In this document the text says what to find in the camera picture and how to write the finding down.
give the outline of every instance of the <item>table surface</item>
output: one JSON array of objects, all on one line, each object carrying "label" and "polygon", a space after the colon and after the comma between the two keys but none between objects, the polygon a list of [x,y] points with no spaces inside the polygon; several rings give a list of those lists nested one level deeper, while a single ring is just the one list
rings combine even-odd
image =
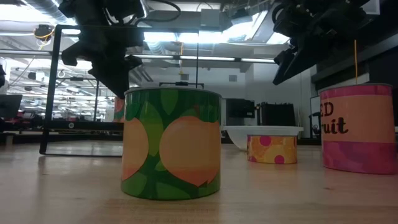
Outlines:
[{"label": "table surface", "polygon": [[[121,142],[56,145],[73,151],[112,144]],[[38,150],[0,148],[1,223],[398,223],[398,175],[326,169],[318,146],[299,146],[298,164],[274,165],[248,162],[244,151],[223,145],[221,190],[172,202],[122,193],[120,158]]]}]

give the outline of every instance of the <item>can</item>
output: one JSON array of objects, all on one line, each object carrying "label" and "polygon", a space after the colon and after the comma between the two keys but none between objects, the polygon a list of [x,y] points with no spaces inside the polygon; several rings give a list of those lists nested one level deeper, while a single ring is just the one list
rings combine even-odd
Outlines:
[{"label": "can", "polygon": [[344,86],[320,94],[324,166],[368,174],[395,174],[392,87]]},{"label": "can", "polygon": [[297,163],[297,136],[248,135],[248,161],[268,164]]},{"label": "can", "polygon": [[220,189],[221,96],[188,88],[126,92],[122,191],[185,200]]}]

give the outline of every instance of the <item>can lid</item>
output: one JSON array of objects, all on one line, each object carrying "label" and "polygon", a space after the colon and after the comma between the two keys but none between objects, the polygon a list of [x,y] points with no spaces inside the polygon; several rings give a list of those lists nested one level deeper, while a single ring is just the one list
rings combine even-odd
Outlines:
[{"label": "can lid", "polygon": [[205,93],[211,93],[218,95],[219,97],[222,98],[222,96],[219,93],[215,93],[213,91],[208,91],[208,90],[201,90],[201,89],[194,89],[194,88],[182,88],[182,87],[148,87],[148,88],[140,88],[140,87],[134,87],[129,89],[128,91],[124,92],[124,95],[127,95],[129,93],[135,92],[135,91],[145,91],[145,90],[185,90],[185,91],[202,91]]},{"label": "can lid", "polygon": [[376,85],[385,85],[385,86],[392,87],[392,85],[386,84],[386,83],[362,83],[362,84],[357,84],[357,85],[346,85],[346,86],[330,87],[330,88],[326,88],[326,89],[322,90],[320,93],[323,93],[324,91],[328,91],[328,90],[337,89],[337,88],[346,88],[346,87],[351,87],[351,86],[363,86],[363,85],[375,85],[375,86]]}]

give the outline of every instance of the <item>white bowl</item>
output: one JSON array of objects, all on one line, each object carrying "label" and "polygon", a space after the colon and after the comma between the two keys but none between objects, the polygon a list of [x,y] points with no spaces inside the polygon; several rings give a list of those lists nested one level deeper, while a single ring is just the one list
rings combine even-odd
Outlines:
[{"label": "white bowl", "polygon": [[223,128],[228,132],[229,138],[234,144],[246,150],[248,147],[248,135],[262,135],[262,136],[297,136],[303,127],[291,126],[224,126]]}]

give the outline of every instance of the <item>pink polka dot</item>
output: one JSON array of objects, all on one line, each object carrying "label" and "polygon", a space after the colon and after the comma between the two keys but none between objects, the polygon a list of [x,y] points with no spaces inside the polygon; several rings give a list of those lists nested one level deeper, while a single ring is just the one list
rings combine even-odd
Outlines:
[{"label": "pink polka dot", "polygon": [[269,136],[261,136],[260,143],[263,146],[269,146],[271,144],[271,137],[269,137]]},{"label": "pink polka dot", "polygon": [[278,155],[275,157],[274,162],[276,164],[284,164],[285,163],[285,158],[281,155]]}]

